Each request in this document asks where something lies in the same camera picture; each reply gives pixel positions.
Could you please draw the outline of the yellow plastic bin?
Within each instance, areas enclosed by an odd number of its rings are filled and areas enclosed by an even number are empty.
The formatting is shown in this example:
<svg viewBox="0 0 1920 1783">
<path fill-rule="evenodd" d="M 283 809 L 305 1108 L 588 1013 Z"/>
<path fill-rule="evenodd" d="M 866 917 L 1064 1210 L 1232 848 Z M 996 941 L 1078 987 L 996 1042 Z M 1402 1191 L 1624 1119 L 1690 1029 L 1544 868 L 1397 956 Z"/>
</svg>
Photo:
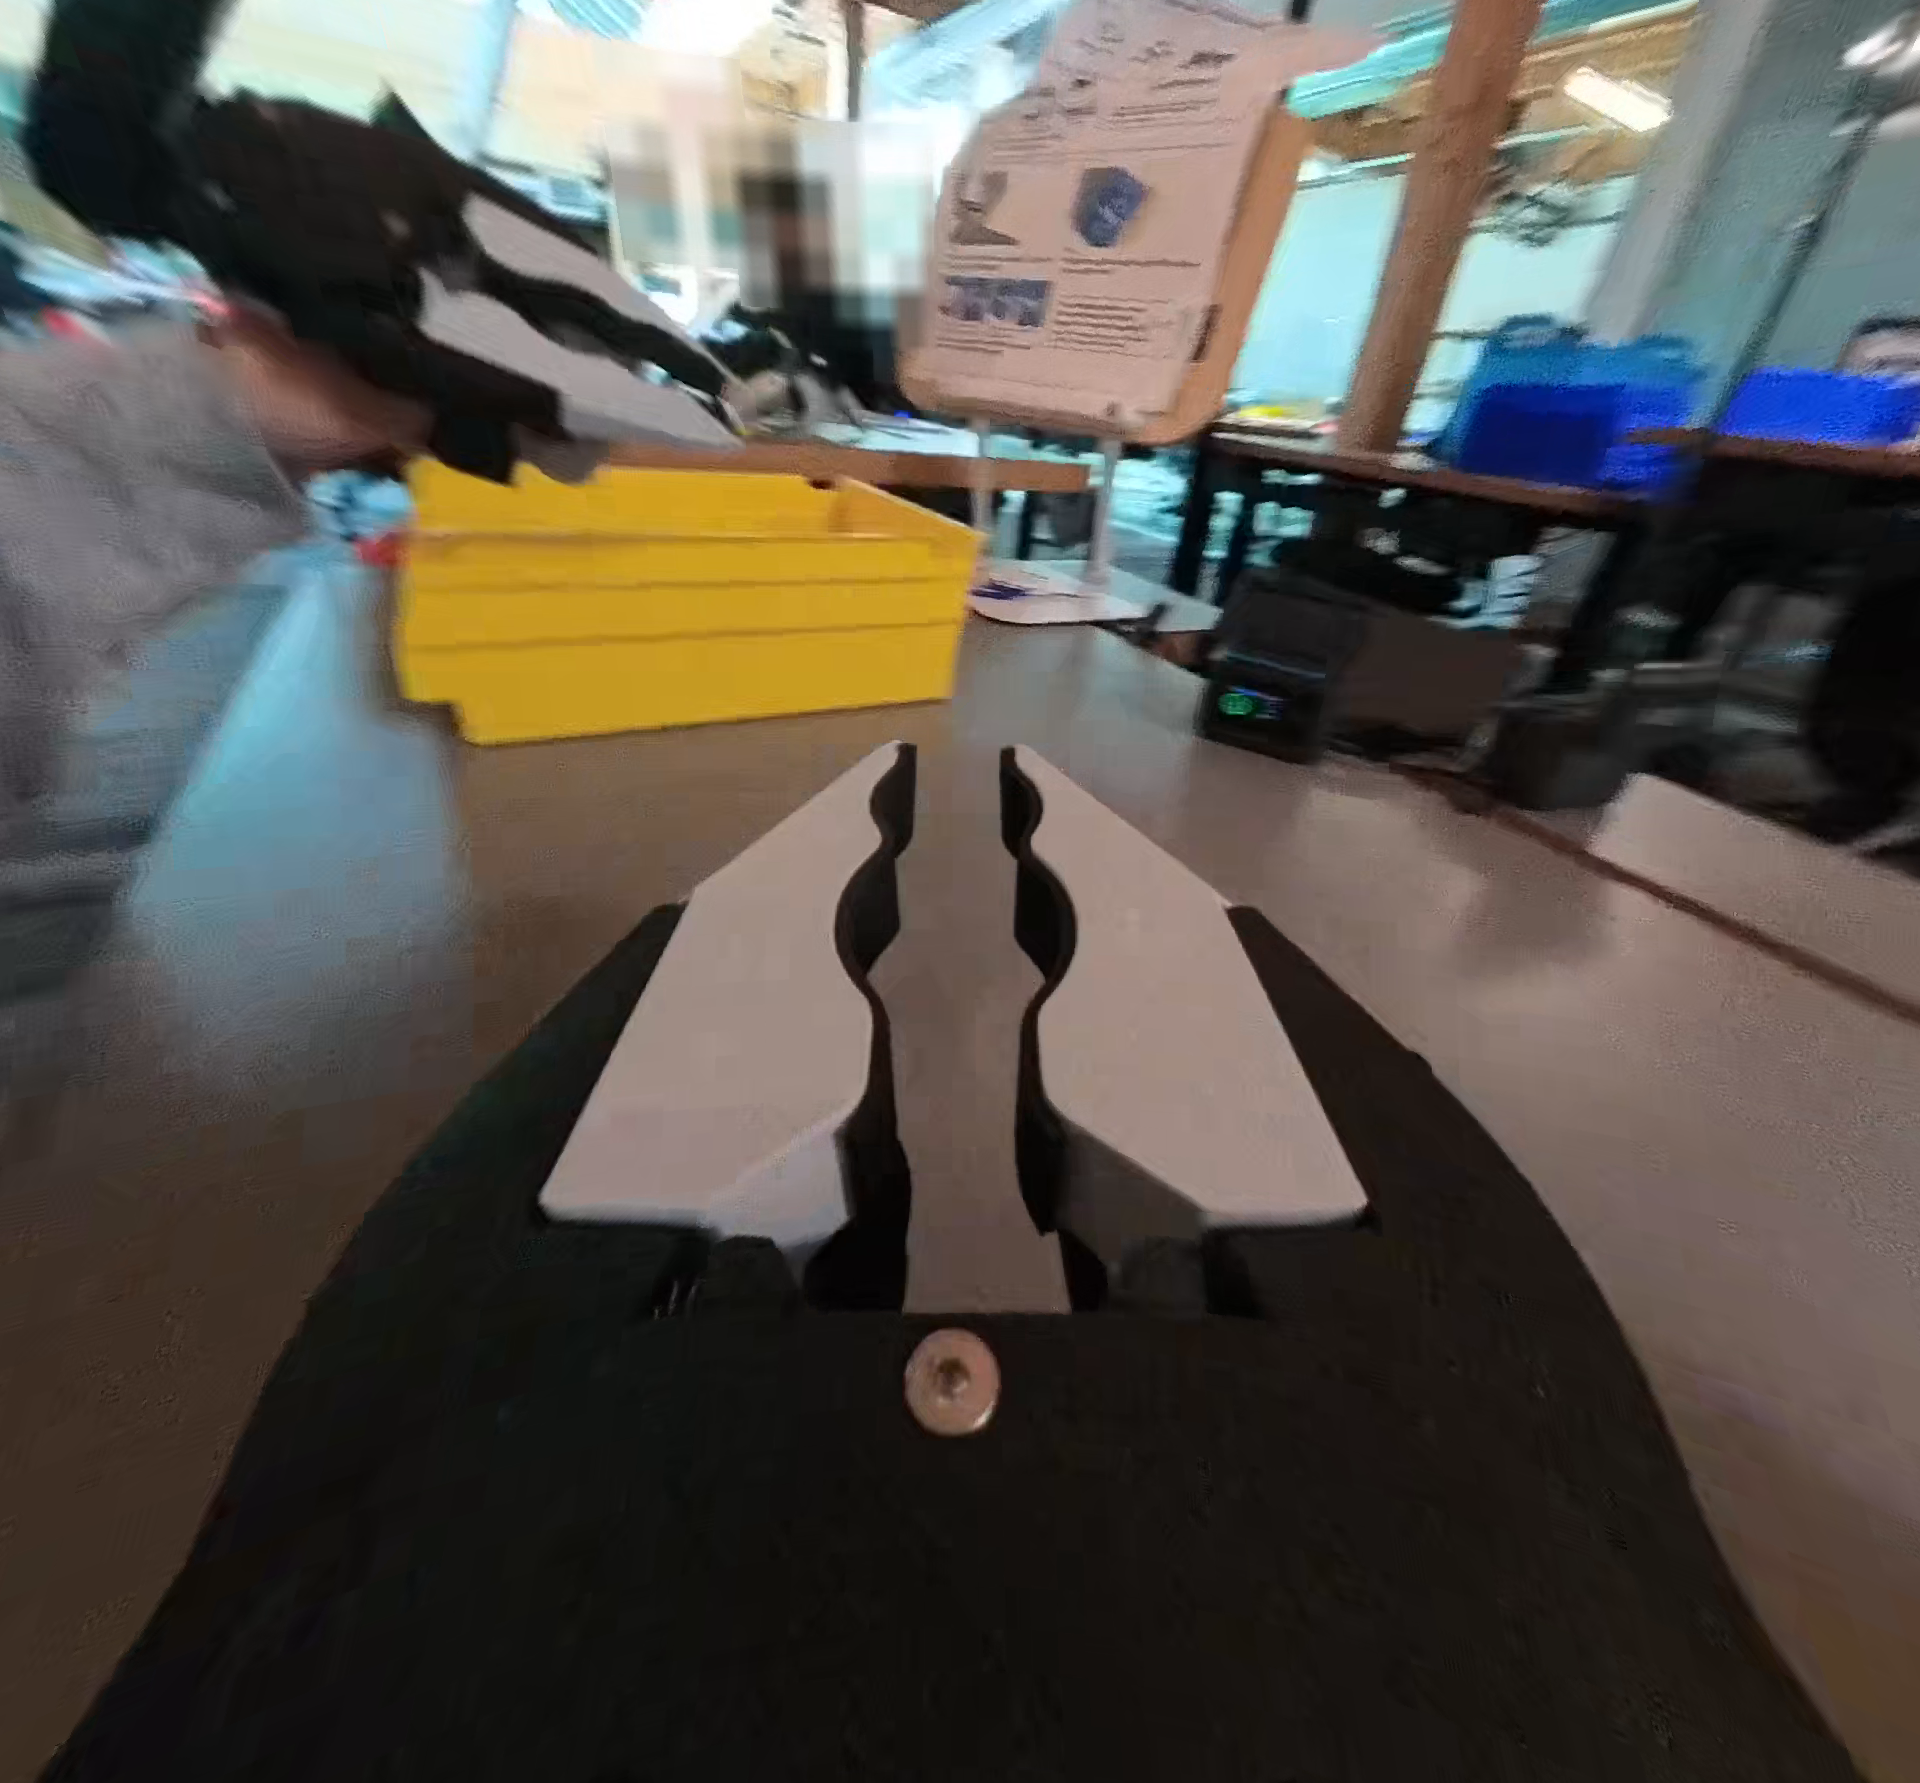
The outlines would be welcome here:
<svg viewBox="0 0 1920 1783">
<path fill-rule="evenodd" d="M 399 693 L 479 746 L 942 703 L 980 535 L 858 480 L 420 460 Z"/>
</svg>

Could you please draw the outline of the wooden pillar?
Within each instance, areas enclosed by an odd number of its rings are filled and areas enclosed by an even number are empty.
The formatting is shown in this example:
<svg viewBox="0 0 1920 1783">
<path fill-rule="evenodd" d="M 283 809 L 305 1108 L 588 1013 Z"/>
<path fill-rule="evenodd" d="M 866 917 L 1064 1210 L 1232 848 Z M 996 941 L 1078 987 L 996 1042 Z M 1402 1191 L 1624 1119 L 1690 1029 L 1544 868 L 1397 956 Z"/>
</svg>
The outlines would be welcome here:
<svg viewBox="0 0 1920 1783">
<path fill-rule="evenodd" d="M 1336 429 L 1341 451 L 1395 451 L 1547 0 L 1455 0 L 1425 138 L 1405 179 L 1373 321 Z"/>
</svg>

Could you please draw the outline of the black power station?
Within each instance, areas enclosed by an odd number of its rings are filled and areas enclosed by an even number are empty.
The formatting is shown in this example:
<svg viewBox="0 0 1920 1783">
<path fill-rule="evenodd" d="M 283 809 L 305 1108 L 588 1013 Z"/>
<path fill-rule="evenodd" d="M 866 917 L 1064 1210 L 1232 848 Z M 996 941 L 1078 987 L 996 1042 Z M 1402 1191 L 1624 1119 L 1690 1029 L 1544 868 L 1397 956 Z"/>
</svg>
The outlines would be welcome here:
<svg viewBox="0 0 1920 1783">
<path fill-rule="evenodd" d="M 1209 637 L 1193 730 L 1279 762 L 1326 752 L 1374 606 L 1291 568 L 1238 577 Z"/>
</svg>

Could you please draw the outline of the person's left hand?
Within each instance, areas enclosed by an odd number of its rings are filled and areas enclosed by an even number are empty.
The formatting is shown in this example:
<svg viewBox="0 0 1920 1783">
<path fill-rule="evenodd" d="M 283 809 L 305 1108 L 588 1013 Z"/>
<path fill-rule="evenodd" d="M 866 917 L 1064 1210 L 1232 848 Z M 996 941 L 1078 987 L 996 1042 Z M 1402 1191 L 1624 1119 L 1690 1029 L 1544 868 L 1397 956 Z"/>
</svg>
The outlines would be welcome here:
<svg viewBox="0 0 1920 1783">
<path fill-rule="evenodd" d="M 425 451 L 430 414 L 421 404 L 361 379 L 270 311 L 235 306 L 202 340 L 290 475 L 394 470 Z"/>
</svg>

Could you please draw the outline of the blue plastic bin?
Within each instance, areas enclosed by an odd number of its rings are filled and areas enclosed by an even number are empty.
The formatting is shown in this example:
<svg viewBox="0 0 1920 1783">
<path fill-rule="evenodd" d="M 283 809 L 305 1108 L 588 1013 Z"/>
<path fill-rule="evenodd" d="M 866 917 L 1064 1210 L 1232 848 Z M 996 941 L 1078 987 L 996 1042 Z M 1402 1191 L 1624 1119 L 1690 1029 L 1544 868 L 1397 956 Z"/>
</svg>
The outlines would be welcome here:
<svg viewBox="0 0 1920 1783">
<path fill-rule="evenodd" d="M 1841 450 L 1892 450 L 1919 429 L 1919 377 L 1767 365 L 1722 411 L 1718 434 Z"/>
</svg>

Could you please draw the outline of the instruction board on stand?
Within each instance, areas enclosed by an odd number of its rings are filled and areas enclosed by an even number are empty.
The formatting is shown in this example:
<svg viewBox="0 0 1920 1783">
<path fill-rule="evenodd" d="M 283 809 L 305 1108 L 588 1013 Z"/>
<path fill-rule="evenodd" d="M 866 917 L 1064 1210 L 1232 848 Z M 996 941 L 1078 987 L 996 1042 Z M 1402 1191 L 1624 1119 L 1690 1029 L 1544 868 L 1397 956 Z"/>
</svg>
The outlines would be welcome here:
<svg viewBox="0 0 1920 1783">
<path fill-rule="evenodd" d="M 960 147 L 901 391 L 967 425 L 1087 438 L 1104 457 L 1078 575 L 980 562 L 978 615 L 1141 619 L 1114 591 L 1120 453 L 1187 443 L 1223 411 L 1309 150 L 1284 97 L 1380 47 L 1371 28 L 1225 0 L 1076 0 L 1027 85 Z"/>
</svg>

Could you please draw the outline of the person's left forearm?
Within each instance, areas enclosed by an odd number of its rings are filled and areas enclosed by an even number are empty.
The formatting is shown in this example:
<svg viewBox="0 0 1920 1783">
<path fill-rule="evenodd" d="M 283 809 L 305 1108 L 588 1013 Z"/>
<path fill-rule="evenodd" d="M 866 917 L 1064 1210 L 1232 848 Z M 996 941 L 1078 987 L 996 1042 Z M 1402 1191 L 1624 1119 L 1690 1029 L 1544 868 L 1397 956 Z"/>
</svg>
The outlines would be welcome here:
<svg viewBox="0 0 1920 1783">
<path fill-rule="evenodd" d="M 4 861 L 142 638 L 300 535 L 306 502 L 202 332 L 45 340 L 2 367 Z"/>
</svg>

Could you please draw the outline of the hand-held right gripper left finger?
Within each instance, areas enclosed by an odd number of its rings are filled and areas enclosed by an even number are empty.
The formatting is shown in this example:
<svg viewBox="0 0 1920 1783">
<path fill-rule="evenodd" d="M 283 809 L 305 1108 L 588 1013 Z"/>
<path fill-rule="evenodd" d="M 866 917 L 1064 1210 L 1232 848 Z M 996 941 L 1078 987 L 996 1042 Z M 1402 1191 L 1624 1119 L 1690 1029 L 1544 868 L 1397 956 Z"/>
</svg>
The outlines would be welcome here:
<svg viewBox="0 0 1920 1783">
<path fill-rule="evenodd" d="M 822 1309 L 900 1309 L 913 1175 L 876 968 L 919 752 L 890 742 L 705 879 L 540 1189 L 540 1216 L 773 1242 Z"/>
</svg>

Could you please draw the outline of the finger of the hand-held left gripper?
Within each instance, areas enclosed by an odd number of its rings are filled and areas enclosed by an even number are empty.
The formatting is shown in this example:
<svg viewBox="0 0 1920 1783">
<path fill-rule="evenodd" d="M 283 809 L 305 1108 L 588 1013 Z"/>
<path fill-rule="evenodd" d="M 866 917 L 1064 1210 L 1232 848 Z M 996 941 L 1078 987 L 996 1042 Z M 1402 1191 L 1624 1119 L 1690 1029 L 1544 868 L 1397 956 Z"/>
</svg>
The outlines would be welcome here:
<svg viewBox="0 0 1920 1783">
<path fill-rule="evenodd" d="M 552 340 L 595 347 L 633 369 L 660 369 L 694 393 L 729 393 L 729 369 L 595 251 L 531 205 L 465 198 L 479 288 Z"/>
<path fill-rule="evenodd" d="M 733 451 L 744 439 L 719 362 L 617 284 L 423 270 L 421 348 L 444 386 L 436 453 L 490 480 L 522 460 L 581 480 L 615 450 Z"/>
</svg>

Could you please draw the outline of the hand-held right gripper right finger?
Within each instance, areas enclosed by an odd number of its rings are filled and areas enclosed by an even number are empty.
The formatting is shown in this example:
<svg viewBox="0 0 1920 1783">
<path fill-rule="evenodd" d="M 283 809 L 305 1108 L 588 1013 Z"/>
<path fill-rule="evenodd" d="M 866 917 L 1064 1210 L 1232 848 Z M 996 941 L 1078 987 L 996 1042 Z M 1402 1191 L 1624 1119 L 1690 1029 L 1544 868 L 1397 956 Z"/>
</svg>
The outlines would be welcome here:
<svg viewBox="0 0 1920 1783">
<path fill-rule="evenodd" d="M 1229 899 L 1030 746 L 999 762 L 1020 1014 L 1017 1161 L 1085 1252 L 1344 1227 L 1368 1206 Z"/>
</svg>

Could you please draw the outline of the wooden edged table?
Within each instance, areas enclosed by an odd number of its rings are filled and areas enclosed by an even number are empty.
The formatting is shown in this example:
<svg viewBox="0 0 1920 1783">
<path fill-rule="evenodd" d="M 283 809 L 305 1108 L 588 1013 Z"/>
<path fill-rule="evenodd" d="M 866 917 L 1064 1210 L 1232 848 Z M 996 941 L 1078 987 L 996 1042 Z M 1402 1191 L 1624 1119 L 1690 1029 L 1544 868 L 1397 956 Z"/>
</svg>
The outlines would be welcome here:
<svg viewBox="0 0 1920 1783">
<path fill-rule="evenodd" d="M 970 450 L 839 446 L 819 438 L 750 439 L 731 447 L 618 446 L 613 469 L 694 475 L 790 475 L 806 480 L 860 480 L 878 489 L 971 489 L 1087 495 L 1095 479 L 1083 461 L 1037 456 L 980 456 Z"/>
</svg>

